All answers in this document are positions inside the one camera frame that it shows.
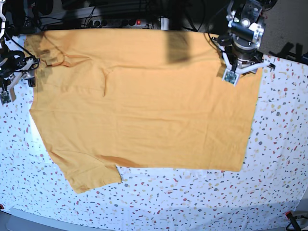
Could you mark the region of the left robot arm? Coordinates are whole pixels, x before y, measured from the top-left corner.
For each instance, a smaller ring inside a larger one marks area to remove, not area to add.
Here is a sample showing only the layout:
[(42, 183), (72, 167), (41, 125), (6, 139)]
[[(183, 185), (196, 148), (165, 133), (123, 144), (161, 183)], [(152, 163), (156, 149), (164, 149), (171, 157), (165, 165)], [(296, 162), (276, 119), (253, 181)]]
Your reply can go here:
[(233, 0), (226, 7), (228, 30), (224, 35), (210, 41), (222, 53), (226, 69), (222, 80), (236, 85), (241, 75), (256, 74), (258, 69), (275, 65), (263, 59), (259, 51), (265, 32), (264, 11), (272, 9), (275, 0), (245, 0), (235, 4)]

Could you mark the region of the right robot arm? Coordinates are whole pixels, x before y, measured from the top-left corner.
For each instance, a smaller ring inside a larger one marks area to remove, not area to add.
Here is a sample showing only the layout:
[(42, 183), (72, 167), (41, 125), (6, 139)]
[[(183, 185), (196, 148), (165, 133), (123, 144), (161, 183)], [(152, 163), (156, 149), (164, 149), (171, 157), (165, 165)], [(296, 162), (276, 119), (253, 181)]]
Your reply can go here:
[[(39, 59), (6, 32), (5, 4), (5, 0), (0, 2), (0, 103), (2, 105), (15, 101), (14, 86), (21, 79), (26, 80), (30, 87), (35, 87), (35, 70), (39, 68)], [(10, 50), (5, 44), (6, 38), (21, 50)]]

